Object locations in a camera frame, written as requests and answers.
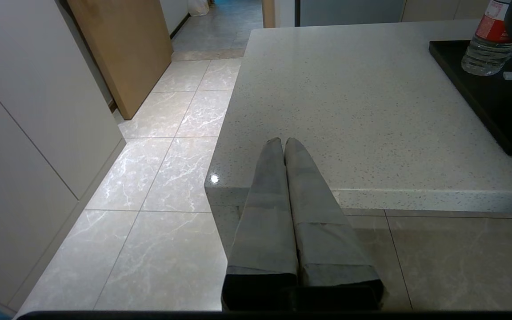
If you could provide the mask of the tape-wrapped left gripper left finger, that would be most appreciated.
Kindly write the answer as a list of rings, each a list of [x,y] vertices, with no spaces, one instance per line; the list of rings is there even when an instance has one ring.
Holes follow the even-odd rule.
[[[225,310],[287,310],[297,287],[298,259],[286,165],[280,138],[266,142],[222,286]]]

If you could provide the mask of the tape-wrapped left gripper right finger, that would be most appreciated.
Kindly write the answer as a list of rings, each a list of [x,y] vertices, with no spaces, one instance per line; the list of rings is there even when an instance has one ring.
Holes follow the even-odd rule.
[[[384,284],[311,154],[289,138],[284,159],[300,263],[299,310],[380,310]]]

